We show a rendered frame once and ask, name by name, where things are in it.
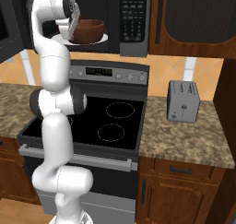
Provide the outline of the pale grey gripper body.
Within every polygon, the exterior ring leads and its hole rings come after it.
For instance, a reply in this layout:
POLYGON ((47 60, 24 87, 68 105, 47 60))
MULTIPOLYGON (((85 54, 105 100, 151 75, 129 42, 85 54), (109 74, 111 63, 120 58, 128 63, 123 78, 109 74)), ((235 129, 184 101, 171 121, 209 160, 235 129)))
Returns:
POLYGON ((74 12, 70 18, 60 21, 60 33, 64 40, 70 40, 72 38, 79 17, 80 13, 74 12))

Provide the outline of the brown wooden bowl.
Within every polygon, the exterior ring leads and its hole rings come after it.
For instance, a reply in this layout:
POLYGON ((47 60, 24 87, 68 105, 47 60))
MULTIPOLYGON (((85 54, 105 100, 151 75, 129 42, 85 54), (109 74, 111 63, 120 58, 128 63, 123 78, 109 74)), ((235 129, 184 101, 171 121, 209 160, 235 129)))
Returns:
POLYGON ((102 39, 104 22, 98 19, 80 19, 72 36, 75 44, 91 44, 102 39))

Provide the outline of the white microwave turntable plate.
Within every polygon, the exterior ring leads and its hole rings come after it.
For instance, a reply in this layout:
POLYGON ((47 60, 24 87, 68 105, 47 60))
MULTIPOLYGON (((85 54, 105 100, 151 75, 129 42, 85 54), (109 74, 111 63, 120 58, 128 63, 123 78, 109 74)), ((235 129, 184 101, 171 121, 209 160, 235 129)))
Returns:
MULTIPOLYGON (((71 41, 64 40, 64 39, 62 39, 62 40, 64 41, 64 44, 67 44, 67 45, 76 45, 76 43, 72 43, 71 41)), ((102 38, 101 38, 99 41, 94 42, 94 43, 90 43, 90 44, 97 44, 97 43, 105 42, 105 41, 107 41, 107 40, 108 40, 108 35, 105 34, 105 33, 103 33, 103 36, 102 36, 102 38)))

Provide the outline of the black microwave oven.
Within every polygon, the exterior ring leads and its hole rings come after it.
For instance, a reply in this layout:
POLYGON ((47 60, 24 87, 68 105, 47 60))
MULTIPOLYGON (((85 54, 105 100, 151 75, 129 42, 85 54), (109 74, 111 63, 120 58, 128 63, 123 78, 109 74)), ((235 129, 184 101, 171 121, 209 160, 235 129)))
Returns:
POLYGON ((108 40, 97 44, 64 44, 53 21, 42 26, 43 35, 52 38, 70 52, 118 53, 144 57, 148 54, 148 25, 151 0, 76 0, 83 19, 98 19, 105 24, 108 40))

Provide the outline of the black microwave door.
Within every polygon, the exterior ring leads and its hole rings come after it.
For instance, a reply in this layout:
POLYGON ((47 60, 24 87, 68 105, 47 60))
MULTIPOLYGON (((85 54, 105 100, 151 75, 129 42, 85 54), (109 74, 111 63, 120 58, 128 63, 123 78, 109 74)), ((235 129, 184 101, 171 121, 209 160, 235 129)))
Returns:
POLYGON ((0 0, 0 64, 24 49, 11 0, 0 0))

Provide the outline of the brown base cupboard door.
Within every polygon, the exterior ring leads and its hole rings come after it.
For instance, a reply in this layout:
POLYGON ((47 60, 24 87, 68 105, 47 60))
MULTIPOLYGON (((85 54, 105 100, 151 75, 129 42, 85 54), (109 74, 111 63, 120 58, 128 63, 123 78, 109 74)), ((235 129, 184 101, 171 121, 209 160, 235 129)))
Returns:
POLYGON ((217 191, 215 184, 140 174, 136 223, 205 224, 217 191), (141 205, 143 179, 147 186, 145 204, 141 205))

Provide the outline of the black and silver stove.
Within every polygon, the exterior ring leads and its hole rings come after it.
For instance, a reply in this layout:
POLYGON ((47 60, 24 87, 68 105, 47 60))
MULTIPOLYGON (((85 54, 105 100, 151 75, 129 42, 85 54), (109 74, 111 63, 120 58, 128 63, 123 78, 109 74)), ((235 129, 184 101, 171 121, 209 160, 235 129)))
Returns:
MULTIPOLYGON (((73 60, 69 81, 87 94, 87 109, 70 115, 74 151, 77 155, 131 159, 138 151, 148 96, 147 65, 73 60)), ((116 171, 79 165, 93 174, 91 190, 80 198, 94 224, 135 224, 137 171, 116 171)))

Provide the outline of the silver toaster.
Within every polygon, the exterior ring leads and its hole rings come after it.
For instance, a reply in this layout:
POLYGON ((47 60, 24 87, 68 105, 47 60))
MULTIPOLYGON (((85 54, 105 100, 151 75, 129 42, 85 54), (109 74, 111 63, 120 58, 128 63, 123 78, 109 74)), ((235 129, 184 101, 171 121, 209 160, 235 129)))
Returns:
POLYGON ((200 97, 194 81, 171 80, 167 95, 167 119, 194 123, 200 106, 200 97))

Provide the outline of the brown base cupboard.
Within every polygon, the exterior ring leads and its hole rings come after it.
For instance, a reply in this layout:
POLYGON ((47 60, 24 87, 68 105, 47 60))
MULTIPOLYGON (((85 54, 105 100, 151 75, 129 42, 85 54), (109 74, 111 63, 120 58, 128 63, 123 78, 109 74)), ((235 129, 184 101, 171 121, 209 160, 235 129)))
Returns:
POLYGON ((0 199, 11 199, 39 205, 40 199, 24 167, 24 157, 18 153, 15 138, 0 136, 0 199))

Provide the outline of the brown tall cupboard side panel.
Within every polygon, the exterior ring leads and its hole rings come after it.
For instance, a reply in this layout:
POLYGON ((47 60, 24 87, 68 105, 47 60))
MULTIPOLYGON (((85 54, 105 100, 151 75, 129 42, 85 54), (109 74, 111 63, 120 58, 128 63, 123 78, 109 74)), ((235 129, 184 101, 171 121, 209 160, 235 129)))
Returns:
POLYGON ((226 169, 219 190, 219 224, 230 224, 236 221, 236 60, 224 60, 213 102, 235 162, 226 169))

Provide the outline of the brown drawer front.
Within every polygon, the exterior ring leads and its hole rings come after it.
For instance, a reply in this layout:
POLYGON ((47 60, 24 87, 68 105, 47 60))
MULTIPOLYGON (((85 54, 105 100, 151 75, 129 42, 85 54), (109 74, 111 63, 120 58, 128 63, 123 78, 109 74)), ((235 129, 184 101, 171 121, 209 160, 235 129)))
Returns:
POLYGON ((211 179, 214 168, 207 165, 199 165, 188 162, 180 162, 166 159, 155 159, 153 161, 153 171, 157 174, 164 174, 170 176, 186 177, 187 179, 207 181, 211 179), (193 169, 193 174, 184 174, 170 171, 170 166, 175 169, 193 169))

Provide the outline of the brown wall cupboard door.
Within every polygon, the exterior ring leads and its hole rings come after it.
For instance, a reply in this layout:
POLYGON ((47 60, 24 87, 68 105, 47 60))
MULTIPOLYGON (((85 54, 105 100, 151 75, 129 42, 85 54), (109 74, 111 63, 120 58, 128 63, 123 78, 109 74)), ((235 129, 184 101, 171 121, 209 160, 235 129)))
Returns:
POLYGON ((156 44, 158 1, 151 0, 150 54, 236 59, 236 0, 164 0, 156 44))

